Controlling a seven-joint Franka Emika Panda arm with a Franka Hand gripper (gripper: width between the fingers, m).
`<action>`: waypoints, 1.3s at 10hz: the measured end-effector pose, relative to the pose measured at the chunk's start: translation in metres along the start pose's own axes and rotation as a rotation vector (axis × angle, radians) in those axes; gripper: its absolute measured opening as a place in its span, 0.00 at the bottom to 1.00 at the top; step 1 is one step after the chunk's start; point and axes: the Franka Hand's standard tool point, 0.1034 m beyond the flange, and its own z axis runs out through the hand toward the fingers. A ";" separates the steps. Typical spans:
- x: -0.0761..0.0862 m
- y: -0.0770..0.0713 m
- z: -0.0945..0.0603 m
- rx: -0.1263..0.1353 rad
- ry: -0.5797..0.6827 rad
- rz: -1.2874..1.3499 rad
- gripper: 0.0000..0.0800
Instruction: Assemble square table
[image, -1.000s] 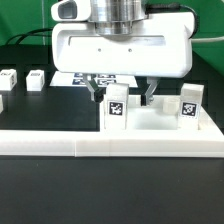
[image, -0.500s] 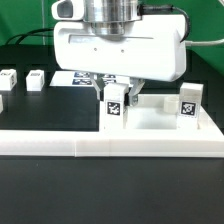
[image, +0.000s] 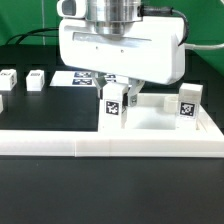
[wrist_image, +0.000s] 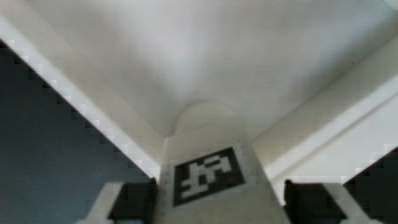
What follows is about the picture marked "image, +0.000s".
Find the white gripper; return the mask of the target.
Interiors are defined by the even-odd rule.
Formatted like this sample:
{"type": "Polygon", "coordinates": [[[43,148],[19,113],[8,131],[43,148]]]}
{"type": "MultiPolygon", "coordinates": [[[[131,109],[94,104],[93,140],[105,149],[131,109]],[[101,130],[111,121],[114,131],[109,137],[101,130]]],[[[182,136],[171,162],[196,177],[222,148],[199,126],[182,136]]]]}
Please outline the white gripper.
{"type": "Polygon", "coordinates": [[[141,0],[58,0],[63,62],[90,71],[103,96],[104,73],[128,77],[123,105],[137,105],[145,81],[171,84],[185,73],[186,25],[180,17],[146,16],[141,0]]]}

